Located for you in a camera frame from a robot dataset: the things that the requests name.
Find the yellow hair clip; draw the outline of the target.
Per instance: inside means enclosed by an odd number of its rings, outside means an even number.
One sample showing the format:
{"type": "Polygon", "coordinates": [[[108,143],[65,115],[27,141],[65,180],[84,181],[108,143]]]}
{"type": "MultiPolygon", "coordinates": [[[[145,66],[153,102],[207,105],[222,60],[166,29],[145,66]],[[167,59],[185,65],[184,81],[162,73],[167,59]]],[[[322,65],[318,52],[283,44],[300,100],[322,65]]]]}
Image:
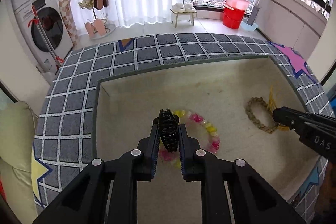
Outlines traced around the yellow hair clip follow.
{"type": "MultiPolygon", "coordinates": [[[[273,92],[273,85],[270,87],[270,92],[269,92],[269,99],[268,99],[268,107],[267,109],[273,113],[273,111],[277,108],[276,106],[276,101],[274,98],[274,92],[273,92]]],[[[277,129],[280,131],[289,131],[290,128],[282,125],[282,124],[278,124],[277,129]]]]}

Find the black hair claw clip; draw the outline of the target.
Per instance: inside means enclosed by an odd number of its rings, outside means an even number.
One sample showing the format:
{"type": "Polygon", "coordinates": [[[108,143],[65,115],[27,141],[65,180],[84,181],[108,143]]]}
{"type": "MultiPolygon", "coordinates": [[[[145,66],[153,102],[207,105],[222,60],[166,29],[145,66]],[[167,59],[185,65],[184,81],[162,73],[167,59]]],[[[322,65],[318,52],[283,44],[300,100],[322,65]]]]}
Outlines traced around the black hair claw clip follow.
{"type": "Polygon", "coordinates": [[[170,109],[162,109],[159,117],[153,120],[153,125],[157,126],[158,135],[167,152],[176,152],[179,142],[179,116],[173,114],[170,109]]]}

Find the stacked white washer dryer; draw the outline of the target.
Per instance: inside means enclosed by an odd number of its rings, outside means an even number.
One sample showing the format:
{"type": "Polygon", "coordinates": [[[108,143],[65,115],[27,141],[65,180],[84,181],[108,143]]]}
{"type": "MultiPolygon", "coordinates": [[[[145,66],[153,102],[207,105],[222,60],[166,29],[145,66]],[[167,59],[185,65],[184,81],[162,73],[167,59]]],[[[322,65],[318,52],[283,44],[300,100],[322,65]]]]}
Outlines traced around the stacked white washer dryer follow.
{"type": "MultiPolygon", "coordinates": [[[[33,63],[39,71],[43,73],[55,74],[55,61],[53,60],[48,49],[45,47],[44,41],[40,36],[37,28],[34,26],[33,30],[27,27],[27,23],[33,18],[31,5],[33,4],[41,18],[47,8],[54,8],[61,17],[58,0],[11,0],[15,19],[18,27],[24,37],[26,48],[32,55],[33,63]]],[[[68,35],[63,19],[61,17],[63,26],[63,37],[58,47],[55,47],[55,52],[64,60],[73,47],[72,41],[68,35]]]]}

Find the red plastic bucket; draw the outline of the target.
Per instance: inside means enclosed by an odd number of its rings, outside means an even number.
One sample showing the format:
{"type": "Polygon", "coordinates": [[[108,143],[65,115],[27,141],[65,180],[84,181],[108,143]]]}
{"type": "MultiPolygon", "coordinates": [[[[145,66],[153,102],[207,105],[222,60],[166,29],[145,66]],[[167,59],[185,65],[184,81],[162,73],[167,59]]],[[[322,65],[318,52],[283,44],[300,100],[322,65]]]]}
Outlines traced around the red plastic bucket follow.
{"type": "Polygon", "coordinates": [[[237,8],[233,8],[229,5],[224,4],[223,8],[223,24],[234,30],[240,27],[240,24],[245,15],[245,10],[240,10],[237,8]]]}

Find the small wooden stool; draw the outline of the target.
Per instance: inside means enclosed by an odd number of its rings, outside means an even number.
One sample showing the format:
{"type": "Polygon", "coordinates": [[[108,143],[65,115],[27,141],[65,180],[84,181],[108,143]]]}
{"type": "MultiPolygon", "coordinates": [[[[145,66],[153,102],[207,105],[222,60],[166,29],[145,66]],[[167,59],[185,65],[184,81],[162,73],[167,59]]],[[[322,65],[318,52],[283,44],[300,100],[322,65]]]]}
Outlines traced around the small wooden stool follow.
{"type": "Polygon", "coordinates": [[[176,12],[173,9],[170,9],[171,13],[173,14],[173,19],[171,20],[172,24],[174,25],[175,28],[177,28],[178,21],[180,18],[182,19],[188,19],[188,22],[194,26],[194,18],[197,14],[197,11],[183,11],[183,12],[176,12]]]}

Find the light blue basin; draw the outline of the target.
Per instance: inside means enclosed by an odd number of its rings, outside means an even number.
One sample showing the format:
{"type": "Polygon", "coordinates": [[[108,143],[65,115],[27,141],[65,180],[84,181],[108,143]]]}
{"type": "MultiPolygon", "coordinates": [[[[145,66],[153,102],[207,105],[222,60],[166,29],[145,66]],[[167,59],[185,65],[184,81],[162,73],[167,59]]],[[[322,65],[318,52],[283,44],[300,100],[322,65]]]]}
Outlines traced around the light blue basin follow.
{"type": "Polygon", "coordinates": [[[241,27],[242,29],[244,29],[245,31],[253,32],[254,30],[256,30],[256,28],[258,28],[258,25],[257,25],[255,22],[253,22],[253,24],[250,25],[250,24],[248,24],[247,22],[242,21],[242,22],[240,23],[240,27],[241,27]]]}

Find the grey grid star tablecloth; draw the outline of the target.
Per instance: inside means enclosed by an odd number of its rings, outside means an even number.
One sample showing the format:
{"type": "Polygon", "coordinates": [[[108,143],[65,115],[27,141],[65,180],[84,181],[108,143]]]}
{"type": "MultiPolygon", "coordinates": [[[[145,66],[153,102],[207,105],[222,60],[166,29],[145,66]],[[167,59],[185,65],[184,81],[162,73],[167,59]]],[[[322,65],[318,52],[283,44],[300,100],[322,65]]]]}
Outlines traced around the grey grid star tablecloth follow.
{"type": "Polygon", "coordinates": [[[243,56],[270,57],[309,111],[333,113],[310,68],[294,69],[284,46],[266,40],[225,34],[163,34],[71,51],[52,81],[35,134],[34,156],[50,170],[38,180],[38,213],[93,157],[93,108],[100,80],[161,65],[243,56]]]}

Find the checkered paper bag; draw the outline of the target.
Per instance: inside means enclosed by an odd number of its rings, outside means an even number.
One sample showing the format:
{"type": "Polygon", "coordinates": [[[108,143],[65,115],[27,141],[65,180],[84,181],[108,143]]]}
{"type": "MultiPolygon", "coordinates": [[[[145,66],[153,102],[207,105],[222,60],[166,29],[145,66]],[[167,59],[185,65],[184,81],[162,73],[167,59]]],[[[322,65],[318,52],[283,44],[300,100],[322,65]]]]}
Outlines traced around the checkered paper bag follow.
{"type": "Polygon", "coordinates": [[[68,32],[68,35],[72,41],[73,46],[76,46],[79,41],[79,37],[77,34],[74,16],[72,15],[71,0],[58,0],[58,3],[60,14],[68,32]]]}

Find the red handled mop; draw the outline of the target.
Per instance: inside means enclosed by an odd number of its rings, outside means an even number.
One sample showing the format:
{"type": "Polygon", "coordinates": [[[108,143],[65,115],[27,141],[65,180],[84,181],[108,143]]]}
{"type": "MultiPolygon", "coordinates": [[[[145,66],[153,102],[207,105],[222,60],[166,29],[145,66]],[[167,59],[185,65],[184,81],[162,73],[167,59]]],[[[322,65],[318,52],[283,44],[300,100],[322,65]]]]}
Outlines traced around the red handled mop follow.
{"type": "Polygon", "coordinates": [[[45,47],[48,49],[56,64],[56,69],[62,67],[64,60],[55,52],[63,37],[61,17],[54,8],[47,8],[47,12],[40,18],[36,7],[32,4],[33,18],[27,23],[27,27],[33,30],[37,28],[42,37],[45,47]]]}

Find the slipper drying rack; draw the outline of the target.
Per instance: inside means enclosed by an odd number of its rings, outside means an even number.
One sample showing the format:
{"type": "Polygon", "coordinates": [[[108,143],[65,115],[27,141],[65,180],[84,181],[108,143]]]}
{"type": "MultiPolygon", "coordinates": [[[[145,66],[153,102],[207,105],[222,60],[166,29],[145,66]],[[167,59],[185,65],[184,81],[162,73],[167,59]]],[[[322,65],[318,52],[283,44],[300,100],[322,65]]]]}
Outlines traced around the slipper drying rack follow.
{"type": "Polygon", "coordinates": [[[81,0],[79,6],[83,10],[93,12],[93,19],[87,19],[85,29],[91,39],[101,39],[107,37],[115,31],[116,25],[108,20],[108,14],[102,12],[100,16],[98,11],[108,8],[109,0],[81,0]]]}

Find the pink plastic basin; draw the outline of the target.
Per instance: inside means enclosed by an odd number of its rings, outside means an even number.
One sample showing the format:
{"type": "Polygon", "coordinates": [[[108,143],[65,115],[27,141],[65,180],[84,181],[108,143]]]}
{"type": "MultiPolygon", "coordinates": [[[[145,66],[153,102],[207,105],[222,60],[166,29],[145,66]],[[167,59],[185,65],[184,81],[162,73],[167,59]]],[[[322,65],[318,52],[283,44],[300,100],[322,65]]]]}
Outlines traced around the pink plastic basin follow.
{"type": "Polygon", "coordinates": [[[233,9],[244,11],[248,9],[248,6],[250,5],[250,1],[248,0],[225,0],[224,3],[233,9]]]}

